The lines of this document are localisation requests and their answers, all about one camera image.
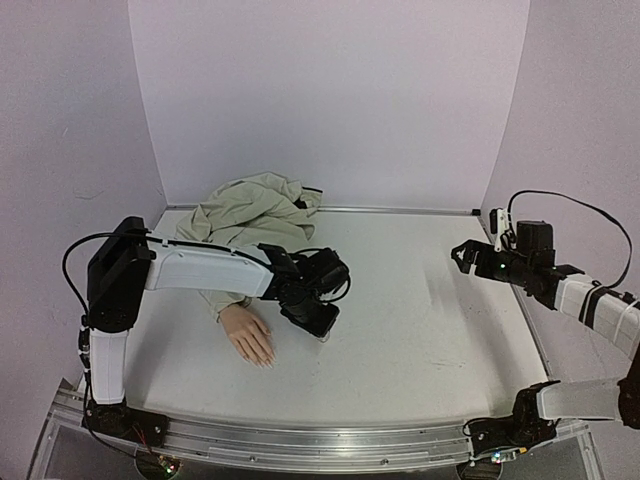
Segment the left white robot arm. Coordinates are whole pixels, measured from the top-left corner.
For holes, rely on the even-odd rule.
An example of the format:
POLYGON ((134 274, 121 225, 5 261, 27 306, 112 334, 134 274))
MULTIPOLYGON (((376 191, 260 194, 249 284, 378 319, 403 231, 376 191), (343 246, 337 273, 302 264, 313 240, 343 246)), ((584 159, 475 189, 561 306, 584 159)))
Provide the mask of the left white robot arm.
POLYGON ((161 238, 130 216, 114 231, 88 235, 67 250, 93 240, 102 244, 88 263, 86 290, 71 289, 82 308, 83 425, 93 434, 150 446, 162 444, 168 418, 128 406, 124 387, 127 338, 145 292, 224 291, 274 301, 293 325, 323 339, 351 288, 348 266, 330 248, 289 253, 264 243, 235 248, 161 238))

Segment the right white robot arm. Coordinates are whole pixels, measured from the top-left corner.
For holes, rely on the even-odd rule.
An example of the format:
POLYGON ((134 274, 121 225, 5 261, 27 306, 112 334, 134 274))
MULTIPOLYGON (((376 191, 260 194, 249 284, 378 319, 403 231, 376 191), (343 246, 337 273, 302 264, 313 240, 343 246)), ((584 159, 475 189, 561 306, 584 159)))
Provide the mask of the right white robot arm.
POLYGON ((520 390, 505 417, 468 421, 463 432, 474 458, 500 462, 553 440, 562 420, 613 421, 639 427, 639 299, 591 279, 572 265, 555 262, 553 228, 543 221, 520 221, 506 229, 500 211, 491 224, 494 243, 467 240, 451 251, 463 274, 510 284, 551 311, 601 335, 631 361, 622 379, 563 383, 548 380, 520 390))

